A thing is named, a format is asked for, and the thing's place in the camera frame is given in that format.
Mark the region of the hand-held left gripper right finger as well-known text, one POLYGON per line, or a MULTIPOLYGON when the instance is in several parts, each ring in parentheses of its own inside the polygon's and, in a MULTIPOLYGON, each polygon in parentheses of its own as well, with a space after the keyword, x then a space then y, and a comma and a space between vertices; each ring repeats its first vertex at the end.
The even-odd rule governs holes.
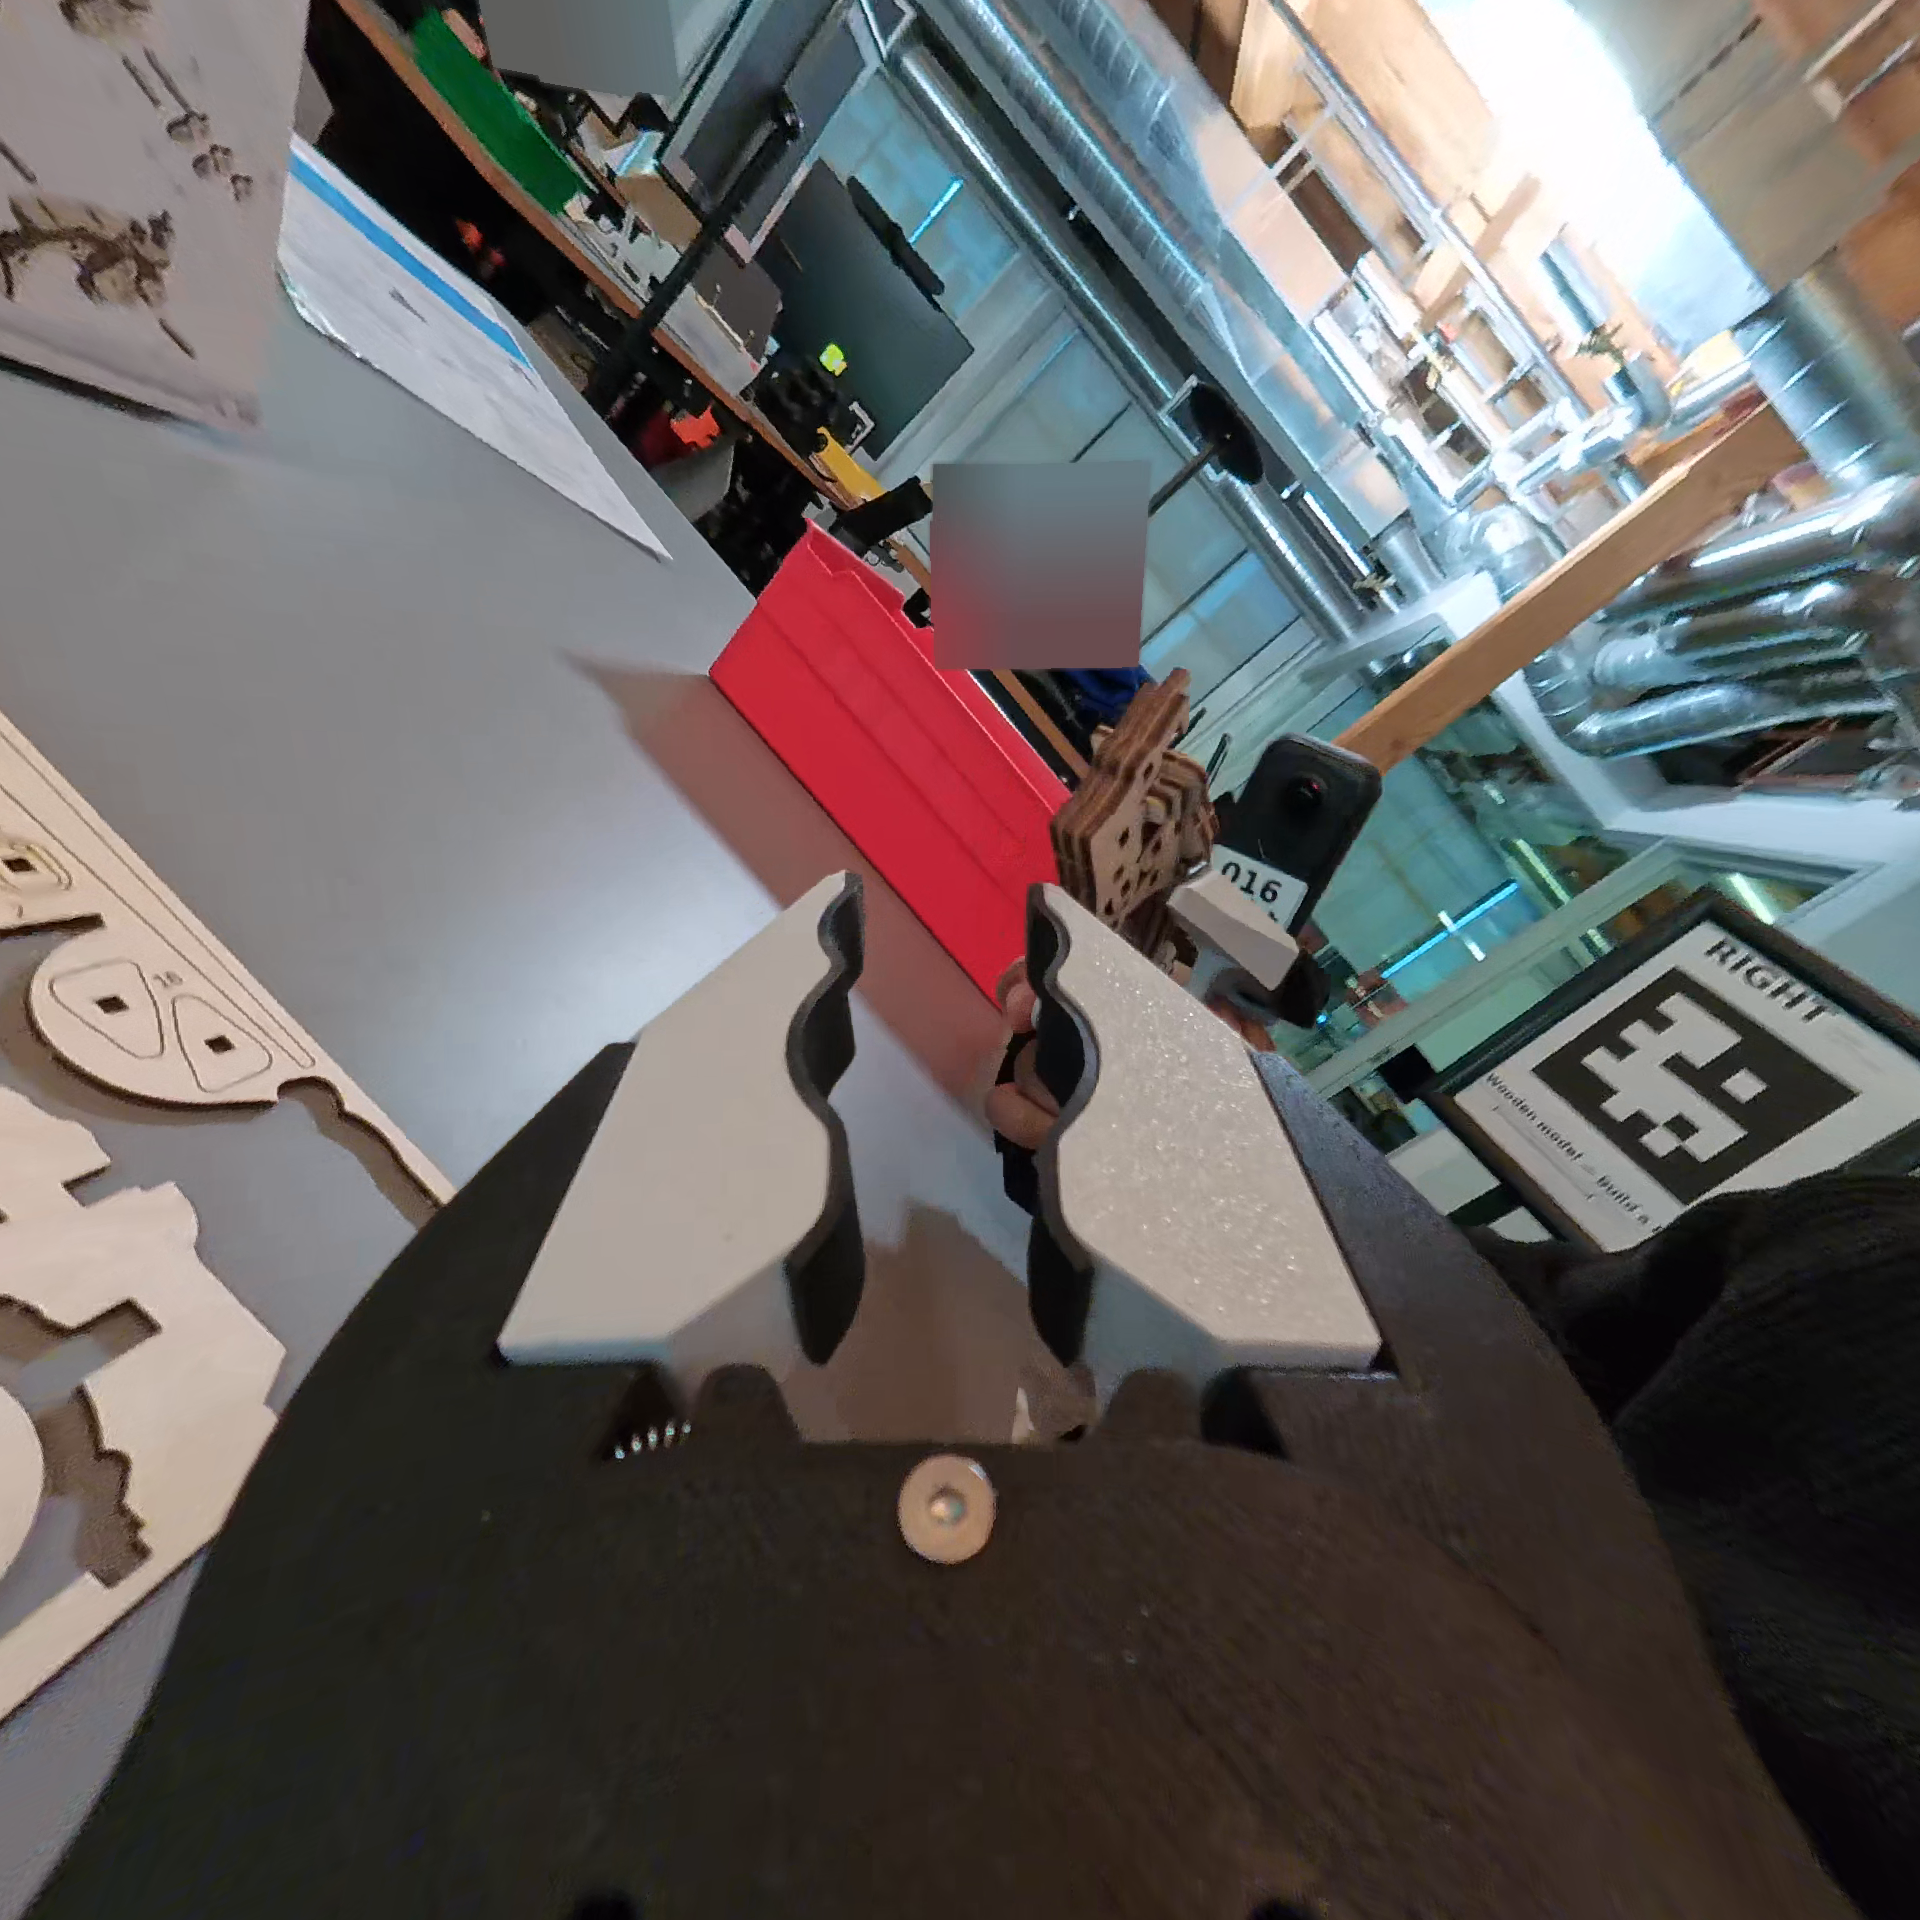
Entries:
POLYGON ((1365 1304, 1258 1057, 1058 885, 1026 898, 1038 1075, 1026 1300, 1093 1377, 1370 1369, 1365 1304))

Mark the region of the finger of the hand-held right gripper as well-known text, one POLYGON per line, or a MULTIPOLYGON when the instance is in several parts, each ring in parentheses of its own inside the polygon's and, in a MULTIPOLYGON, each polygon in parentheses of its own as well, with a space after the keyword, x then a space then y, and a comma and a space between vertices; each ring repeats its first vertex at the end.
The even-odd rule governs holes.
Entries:
POLYGON ((1277 993, 1299 963, 1285 927, 1223 874, 1172 887, 1167 914, 1194 945, 1191 993, 1277 993))

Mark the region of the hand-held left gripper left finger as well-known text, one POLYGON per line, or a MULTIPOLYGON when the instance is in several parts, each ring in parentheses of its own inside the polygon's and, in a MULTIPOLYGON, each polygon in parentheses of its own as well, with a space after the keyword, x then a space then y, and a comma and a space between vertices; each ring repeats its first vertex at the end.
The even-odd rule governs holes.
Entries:
POLYGON ((634 1040, 496 1348, 772 1377, 844 1344, 867 1280, 847 1131, 862 877, 834 871, 634 1040))

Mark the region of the brown wooden puzzle model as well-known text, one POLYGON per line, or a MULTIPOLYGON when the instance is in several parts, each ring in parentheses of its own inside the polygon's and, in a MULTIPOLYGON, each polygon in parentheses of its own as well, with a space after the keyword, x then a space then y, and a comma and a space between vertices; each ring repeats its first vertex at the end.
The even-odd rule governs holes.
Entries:
POLYGON ((1061 885, 1164 971, 1195 959, 1167 901, 1211 865, 1215 813, 1199 762, 1176 752, 1189 728, 1183 667, 1144 687, 1093 729, 1088 770, 1048 823, 1061 885))

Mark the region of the grey desk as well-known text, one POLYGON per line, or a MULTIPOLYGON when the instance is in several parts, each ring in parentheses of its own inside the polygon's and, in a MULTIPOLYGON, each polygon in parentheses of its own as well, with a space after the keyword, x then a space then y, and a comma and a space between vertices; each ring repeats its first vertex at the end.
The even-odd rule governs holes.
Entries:
POLYGON ((4 372, 4 716, 455 1185, 819 877, 871 1275, 807 1437, 1058 1396, 978 1128, 1000 1025, 706 680, 751 599, 541 369, 668 559, 274 314, 261 427, 4 372))

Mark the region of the person's right hand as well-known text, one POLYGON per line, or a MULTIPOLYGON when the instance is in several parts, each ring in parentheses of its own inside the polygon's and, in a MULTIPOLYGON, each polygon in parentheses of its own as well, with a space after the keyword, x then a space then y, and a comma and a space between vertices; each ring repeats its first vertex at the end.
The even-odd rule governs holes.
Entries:
POLYGON ((1040 996, 1015 961, 998 978, 997 1003, 1008 1027, 1008 1042, 983 1114, 1004 1153, 1032 1155, 1061 1114, 1061 1103, 1044 1087, 1038 1061, 1040 996))

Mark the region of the wooden ceiling beam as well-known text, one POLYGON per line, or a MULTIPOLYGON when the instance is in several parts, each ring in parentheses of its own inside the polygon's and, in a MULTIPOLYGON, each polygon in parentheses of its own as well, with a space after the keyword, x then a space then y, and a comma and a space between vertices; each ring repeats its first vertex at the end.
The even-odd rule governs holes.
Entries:
POLYGON ((1486 701, 1583 619, 1668 559, 1688 552, 1771 477, 1808 457, 1804 442, 1765 405, 1670 464, 1567 559, 1503 601, 1468 639, 1335 736, 1335 745, 1381 772, 1486 701))

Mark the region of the red plastic bin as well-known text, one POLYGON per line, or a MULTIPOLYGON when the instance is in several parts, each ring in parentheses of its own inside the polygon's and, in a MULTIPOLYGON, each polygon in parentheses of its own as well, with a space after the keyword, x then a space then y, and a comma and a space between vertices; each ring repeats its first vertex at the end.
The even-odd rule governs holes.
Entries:
POLYGON ((810 525, 708 680, 948 959, 992 996, 1055 880, 1067 786, 901 593, 810 525))

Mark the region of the framed marker sign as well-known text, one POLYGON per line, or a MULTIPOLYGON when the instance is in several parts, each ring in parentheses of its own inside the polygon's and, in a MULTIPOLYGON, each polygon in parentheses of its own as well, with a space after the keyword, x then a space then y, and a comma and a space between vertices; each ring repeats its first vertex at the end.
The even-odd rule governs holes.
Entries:
POLYGON ((1917 1027, 1702 887, 1420 1099, 1550 1237, 1615 1256, 1714 1195, 1912 1175, 1917 1027))

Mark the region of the laser-cut plywood sheet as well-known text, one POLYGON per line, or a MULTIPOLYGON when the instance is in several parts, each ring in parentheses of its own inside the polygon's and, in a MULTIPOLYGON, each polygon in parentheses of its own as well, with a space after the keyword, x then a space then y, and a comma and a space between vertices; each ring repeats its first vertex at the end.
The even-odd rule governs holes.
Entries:
MULTIPOLYGON (((56 1064, 165 1112, 269 1109, 322 1089, 431 1205, 452 1185, 336 1059, 166 887, 130 841, 3 722, 4 938, 60 936, 26 1012, 56 1064)), ((4 1313, 68 1340, 118 1315, 140 1340, 74 1391, 130 1565, 83 1565, 3 1637, 8 1719, 108 1637, 222 1529, 276 1425, 283 1347, 202 1257, 175 1185, 80 1199, 109 1156, 80 1120, 4 1089, 4 1313)))

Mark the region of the black computer monitor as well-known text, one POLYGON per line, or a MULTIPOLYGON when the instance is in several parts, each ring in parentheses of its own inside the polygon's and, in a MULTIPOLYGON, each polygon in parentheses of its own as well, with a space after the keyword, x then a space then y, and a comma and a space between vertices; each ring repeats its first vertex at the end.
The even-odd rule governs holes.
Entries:
POLYGON ((836 380, 884 452, 970 361, 939 274, 862 184, 811 165, 757 255, 780 290, 774 340, 836 380))

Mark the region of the black tripod stand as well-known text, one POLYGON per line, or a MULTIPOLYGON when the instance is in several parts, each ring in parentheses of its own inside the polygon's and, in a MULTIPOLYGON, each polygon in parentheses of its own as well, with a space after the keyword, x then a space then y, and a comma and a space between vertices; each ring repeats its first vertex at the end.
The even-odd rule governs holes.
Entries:
POLYGON ((764 128, 757 145, 733 170, 727 191, 710 204, 675 268, 653 284, 637 319, 597 361, 583 399, 602 419, 612 419, 634 386, 656 371, 659 333, 675 301, 691 288, 708 255, 728 239, 741 211, 759 195, 760 184, 799 143, 802 117, 783 87, 771 92, 760 106, 764 128))

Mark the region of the document in plastic sleeve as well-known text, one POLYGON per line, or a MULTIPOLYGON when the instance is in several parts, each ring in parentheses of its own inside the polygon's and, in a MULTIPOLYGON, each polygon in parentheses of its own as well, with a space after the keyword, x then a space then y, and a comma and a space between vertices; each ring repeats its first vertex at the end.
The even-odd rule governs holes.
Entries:
POLYGON ((668 549, 472 281, 293 136, 278 279, 317 333, 637 549, 668 549))

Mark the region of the wooden-top background table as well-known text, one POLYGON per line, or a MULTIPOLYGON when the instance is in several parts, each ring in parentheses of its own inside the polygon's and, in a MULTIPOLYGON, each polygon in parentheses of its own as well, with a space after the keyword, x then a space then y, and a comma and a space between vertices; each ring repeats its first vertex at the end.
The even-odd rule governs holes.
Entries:
MULTIPOLYGON (((555 259, 567 261, 573 279, 583 281, 586 288, 591 290, 591 299, 606 309, 608 319, 615 323, 615 340, 618 336, 631 325, 637 314, 642 312, 647 295, 636 290, 621 274, 621 269, 606 256, 588 228, 573 223, 570 216, 546 213, 535 200, 530 200, 500 167, 494 165, 490 154, 472 140, 472 136, 463 128, 456 114, 444 104, 444 99, 427 84, 424 75, 416 66, 413 47, 408 40, 399 35, 396 24, 388 15, 373 2, 338 2, 336 9, 351 24, 359 37, 373 49, 373 53, 384 63, 384 66, 396 75, 397 84, 405 84, 406 92, 418 101, 420 109, 427 113, 434 124, 440 128, 444 138, 450 147, 463 157, 471 172, 475 172, 486 187, 509 207, 536 236, 539 245, 555 259)), ((755 410, 744 399, 724 389, 724 383, 718 372, 714 372, 706 361, 683 344, 683 338, 672 330, 669 319, 659 333, 659 359, 656 371, 650 380, 663 394, 677 394, 680 399, 693 399, 693 394, 704 394, 708 405, 720 412, 733 426, 749 431, 760 445, 768 445, 786 467, 795 474, 802 474, 805 484, 829 508, 836 509, 829 498, 824 497, 822 483, 810 467, 805 452, 788 445, 778 427, 766 421, 766 417, 755 410)), ((868 509, 880 498, 856 506, 847 513, 836 509, 840 516, 856 514, 868 509)))

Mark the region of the green plastic bin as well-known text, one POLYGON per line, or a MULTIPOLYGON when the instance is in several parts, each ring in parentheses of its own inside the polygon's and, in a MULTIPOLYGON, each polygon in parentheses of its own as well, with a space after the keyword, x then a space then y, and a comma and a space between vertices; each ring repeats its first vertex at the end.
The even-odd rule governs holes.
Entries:
POLYGON ((408 31, 416 66, 471 138, 546 213, 562 216, 588 180, 512 90, 447 24, 450 4, 423 4, 408 31))

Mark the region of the assembly figure instruction sheet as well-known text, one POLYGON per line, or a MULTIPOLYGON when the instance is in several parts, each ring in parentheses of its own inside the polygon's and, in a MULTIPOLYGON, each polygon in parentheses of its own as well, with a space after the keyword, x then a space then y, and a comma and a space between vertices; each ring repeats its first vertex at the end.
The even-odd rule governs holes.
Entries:
POLYGON ((3 354, 251 426, 303 2, 3 4, 3 354))

